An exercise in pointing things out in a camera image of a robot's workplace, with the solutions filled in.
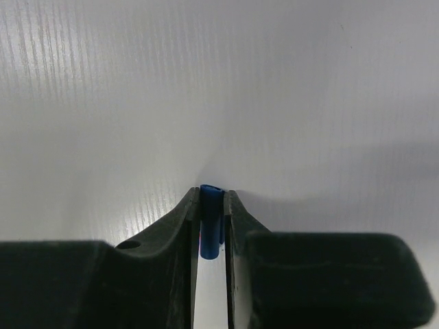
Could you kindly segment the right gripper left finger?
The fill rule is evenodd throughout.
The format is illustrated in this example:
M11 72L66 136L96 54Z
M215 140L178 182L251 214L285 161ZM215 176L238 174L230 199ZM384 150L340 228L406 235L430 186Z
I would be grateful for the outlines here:
M1 244L2 328L192 328L200 191L143 231Z

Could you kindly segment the blue pen cap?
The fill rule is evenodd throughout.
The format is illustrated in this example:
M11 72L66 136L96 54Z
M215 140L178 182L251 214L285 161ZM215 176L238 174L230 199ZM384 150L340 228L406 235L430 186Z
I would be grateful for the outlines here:
M220 246L225 241L224 194L225 191L216 186L200 186L200 255L203 259L216 259L220 253Z

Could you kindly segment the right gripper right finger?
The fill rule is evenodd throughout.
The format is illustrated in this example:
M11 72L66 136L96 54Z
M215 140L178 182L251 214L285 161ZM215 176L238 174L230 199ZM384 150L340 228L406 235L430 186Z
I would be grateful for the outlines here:
M436 304L418 261L380 233L271 232L224 197L230 328L417 328Z

